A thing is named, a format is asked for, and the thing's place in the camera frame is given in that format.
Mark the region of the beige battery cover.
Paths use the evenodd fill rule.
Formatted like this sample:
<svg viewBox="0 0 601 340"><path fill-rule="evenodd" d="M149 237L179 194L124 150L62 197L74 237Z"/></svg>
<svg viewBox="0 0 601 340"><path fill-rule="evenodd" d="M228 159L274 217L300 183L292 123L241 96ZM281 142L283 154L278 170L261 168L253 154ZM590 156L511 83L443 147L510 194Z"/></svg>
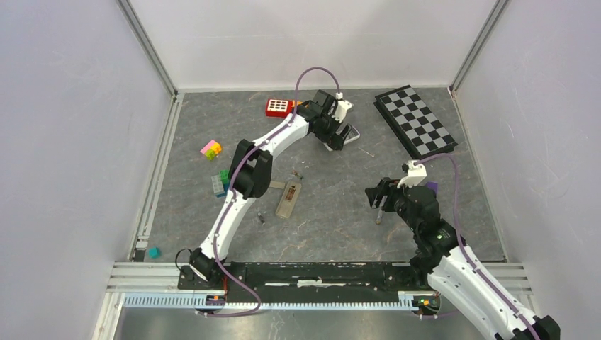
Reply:
<svg viewBox="0 0 601 340"><path fill-rule="evenodd" d="M280 181L271 181L269 184L270 188L276 188L276 189L284 189L286 187L286 184L284 182L280 182Z"/></svg>

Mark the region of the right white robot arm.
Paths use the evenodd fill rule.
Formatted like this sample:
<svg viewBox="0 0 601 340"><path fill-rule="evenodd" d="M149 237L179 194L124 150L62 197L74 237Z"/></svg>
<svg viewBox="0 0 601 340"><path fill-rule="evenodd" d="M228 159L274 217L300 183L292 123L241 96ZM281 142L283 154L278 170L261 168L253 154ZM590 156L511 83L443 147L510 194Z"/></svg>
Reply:
<svg viewBox="0 0 601 340"><path fill-rule="evenodd" d="M431 188L398 186L383 178L365 193L372 208L396 213L411 229L417 254L410 260L409 278L416 288L441 293L487 339L560 339L555 319L525 307L476 258L442 218Z"/></svg>

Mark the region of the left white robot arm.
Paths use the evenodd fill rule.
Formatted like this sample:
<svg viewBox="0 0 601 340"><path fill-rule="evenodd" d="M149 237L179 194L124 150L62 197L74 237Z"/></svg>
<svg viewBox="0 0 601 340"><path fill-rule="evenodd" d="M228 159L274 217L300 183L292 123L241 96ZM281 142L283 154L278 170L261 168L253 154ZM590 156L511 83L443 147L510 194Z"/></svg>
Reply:
<svg viewBox="0 0 601 340"><path fill-rule="evenodd" d="M238 143L223 207L208 236L190 257L189 266L204 288L215 288L221 283L220 266L228 256L232 238L248 209L269 188L277 156L307 135L314 135L332 150L341 150L351 130L344 120L352 107L342 93L331 95L319 90L313 99L295 106L264 136Z"/></svg>

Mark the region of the white remote control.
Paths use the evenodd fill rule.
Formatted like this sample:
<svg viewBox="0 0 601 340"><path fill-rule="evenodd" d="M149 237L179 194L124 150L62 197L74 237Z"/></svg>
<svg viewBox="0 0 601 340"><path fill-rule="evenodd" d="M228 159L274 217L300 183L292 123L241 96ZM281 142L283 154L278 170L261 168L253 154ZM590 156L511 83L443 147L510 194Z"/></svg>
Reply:
<svg viewBox="0 0 601 340"><path fill-rule="evenodd" d="M339 128L335 134L344 137L343 146L350 144L361 137L357 128L351 124L346 124L344 127Z"/></svg>

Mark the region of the clear handle screwdriver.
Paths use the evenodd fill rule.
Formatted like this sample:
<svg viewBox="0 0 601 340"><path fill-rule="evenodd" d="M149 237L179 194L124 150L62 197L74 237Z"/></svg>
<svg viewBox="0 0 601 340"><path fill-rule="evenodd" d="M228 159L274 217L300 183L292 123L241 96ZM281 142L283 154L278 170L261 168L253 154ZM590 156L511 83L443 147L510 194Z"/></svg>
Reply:
<svg viewBox="0 0 601 340"><path fill-rule="evenodd" d="M388 196L386 196L386 195L384 197L382 197L380 203L378 204L378 213L376 216L376 224L377 225L381 224L383 214L384 214L384 206L386 204L387 197Z"/></svg>

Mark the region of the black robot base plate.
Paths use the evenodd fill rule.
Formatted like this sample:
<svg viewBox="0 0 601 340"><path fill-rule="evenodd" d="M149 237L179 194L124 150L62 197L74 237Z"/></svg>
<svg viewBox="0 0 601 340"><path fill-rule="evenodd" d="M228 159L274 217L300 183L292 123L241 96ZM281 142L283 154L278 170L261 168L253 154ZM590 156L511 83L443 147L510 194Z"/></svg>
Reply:
<svg viewBox="0 0 601 340"><path fill-rule="evenodd" d="M425 277L396 262L231 262L213 283L188 267L180 290L224 290L227 302L392 302L399 292L432 291Z"/></svg>

